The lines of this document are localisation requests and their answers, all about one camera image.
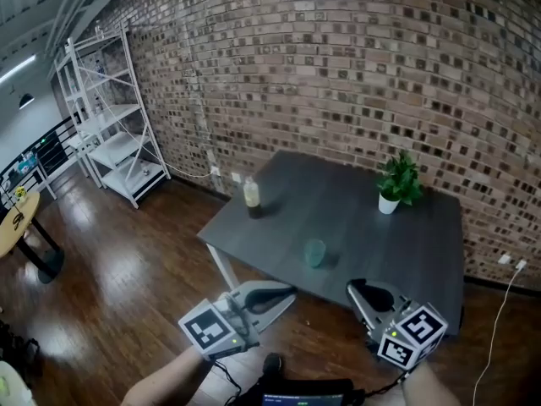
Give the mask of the black office chair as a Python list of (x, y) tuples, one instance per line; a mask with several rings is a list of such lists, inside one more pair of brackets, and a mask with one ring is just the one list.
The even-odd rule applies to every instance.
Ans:
[(35, 369), (39, 352), (39, 343), (34, 338), (15, 335), (10, 325), (0, 320), (0, 360), (11, 365), (23, 381), (27, 381)]

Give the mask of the dark grey table white legs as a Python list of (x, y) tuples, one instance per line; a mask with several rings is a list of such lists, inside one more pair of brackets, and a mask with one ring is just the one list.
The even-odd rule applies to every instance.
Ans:
[[(385, 215), (375, 173), (289, 151), (277, 152), (255, 180), (260, 218), (249, 216), (237, 193), (199, 232), (219, 256), (342, 307), (349, 305), (349, 280), (386, 282), (431, 303), (448, 333), (459, 333), (464, 255), (457, 198), (427, 189), (412, 206)], [(303, 258), (309, 239), (326, 246), (317, 268)]]

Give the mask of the round wooden table black base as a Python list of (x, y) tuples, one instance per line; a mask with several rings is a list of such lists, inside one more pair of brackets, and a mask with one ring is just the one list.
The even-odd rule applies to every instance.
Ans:
[[(24, 203), (16, 202), (3, 217), (0, 223), (0, 258), (7, 255), (14, 247), (19, 248), (37, 268), (39, 280), (48, 284), (62, 270), (64, 251), (36, 218), (40, 198), (40, 194), (36, 192), (27, 194)], [(30, 225), (51, 247), (43, 257), (40, 257), (24, 240), (25, 231)]]

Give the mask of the green glass cup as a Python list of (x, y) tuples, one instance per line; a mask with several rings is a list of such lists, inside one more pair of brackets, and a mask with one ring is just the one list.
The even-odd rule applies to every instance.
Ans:
[(326, 246), (320, 239), (309, 239), (304, 246), (303, 258), (305, 263), (312, 267), (317, 268), (321, 265), (325, 258)]

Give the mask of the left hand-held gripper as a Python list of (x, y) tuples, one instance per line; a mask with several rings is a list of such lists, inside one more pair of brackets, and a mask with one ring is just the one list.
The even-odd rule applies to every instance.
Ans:
[[(263, 332), (296, 298), (297, 289), (291, 285), (247, 281), (215, 302), (204, 299), (178, 325), (204, 359), (222, 359), (257, 347), (256, 331)], [(251, 323), (240, 306), (248, 308)]]

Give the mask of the green plant in white pot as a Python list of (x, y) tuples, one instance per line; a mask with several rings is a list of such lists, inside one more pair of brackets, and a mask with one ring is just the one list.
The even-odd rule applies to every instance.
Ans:
[(378, 208), (386, 215), (392, 214), (400, 204), (411, 206), (423, 195), (418, 167), (406, 151), (400, 151), (385, 164), (378, 190)]

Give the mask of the person's left forearm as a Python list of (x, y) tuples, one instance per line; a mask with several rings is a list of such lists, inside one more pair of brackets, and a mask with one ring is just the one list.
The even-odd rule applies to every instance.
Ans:
[(194, 347), (134, 384), (120, 406), (187, 406), (213, 364)]

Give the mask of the white metal shelf rack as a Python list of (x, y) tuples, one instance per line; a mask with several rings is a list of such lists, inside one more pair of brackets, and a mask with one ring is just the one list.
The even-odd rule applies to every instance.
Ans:
[[(105, 79), (96, 72), (101, 60)], [(82, 41), (68, 39), (54, 60), (63, 99), (77, 134), (95, 136), (90, 153), (102, 188), (137, 207), (152, 189), (169, 179), (151, 127), (128, 44), (128, 31), (98, 30)], [(96, 113), (96, 97), (103, 112)], [(144, 176), (143, 168), (150, 174)]]

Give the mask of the bottle with yellow liquid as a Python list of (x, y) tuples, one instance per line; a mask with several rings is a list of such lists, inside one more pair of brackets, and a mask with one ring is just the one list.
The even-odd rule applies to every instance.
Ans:
[(259, 185), (251, 176), (248, 176), (244, 180), (243, 197), (248, 208), (249, 216), (253, 219), (260, 218), (262, 216), (262, 207), (260, 203)]

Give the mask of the person's right forearm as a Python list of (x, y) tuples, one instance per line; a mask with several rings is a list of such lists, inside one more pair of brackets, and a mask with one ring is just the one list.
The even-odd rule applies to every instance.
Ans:
[(402, 383), (406, 406), (461, 406), (424, 361)]

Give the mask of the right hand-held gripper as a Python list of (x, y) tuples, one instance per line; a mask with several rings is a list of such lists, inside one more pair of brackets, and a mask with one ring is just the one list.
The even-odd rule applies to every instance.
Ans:
[[(377, 356), (402, 370), (412, 370), (426, 359), (448, 327), (432, 304), (411, 303), (389, 283), (353, 279), (347, 283), (347, 297), (369, 338), (378, 344)], [(391, 313), (378, 322), (379, 312)]]

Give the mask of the small white side table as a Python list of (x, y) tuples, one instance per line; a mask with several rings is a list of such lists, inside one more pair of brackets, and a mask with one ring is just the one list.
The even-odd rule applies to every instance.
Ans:
[(68, 140), (68, 146), (74, 151), (75, 158), (86, 178), (91, 177), (98, 188), (102, 187), (96, 165), (90, 159), (90, 153), (96, 148), (92, 134), (75, 134)]

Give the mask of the ceiling tube light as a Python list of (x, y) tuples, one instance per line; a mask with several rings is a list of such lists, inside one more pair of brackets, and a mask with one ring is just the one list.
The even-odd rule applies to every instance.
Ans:
[(5, 81), (9, 80), (13, 76), (15, 76), (17, 73), (31, 65), (36, 60), (36, 55), (31, 55), (29, 58), (25, 59), (23, 62), (19, 63), (18, 65), (14, 66), (12, 69), (10, 69), (5, 74), (2, 74), (0, 76), (0, 85), (4, 83)]

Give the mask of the black metal railing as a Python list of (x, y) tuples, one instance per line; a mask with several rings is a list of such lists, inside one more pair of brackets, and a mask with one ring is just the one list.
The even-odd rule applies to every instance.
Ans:
[(76, 160), (74, 148), (68, 141), (76, 135), (71, 118), (65, 118), (34, 143), (22, 150), (0, 170), (0, 184), (7, 191), (22, 185), (26, 190), (41, 190), (55, 172), (70, 167)]

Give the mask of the black chest-worn screen device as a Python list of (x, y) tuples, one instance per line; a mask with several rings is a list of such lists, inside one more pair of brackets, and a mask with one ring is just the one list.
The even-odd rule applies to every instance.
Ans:
[(281, 379), (262, 388), (261, 406), (363, 406), (365, 399), (350, 379)]

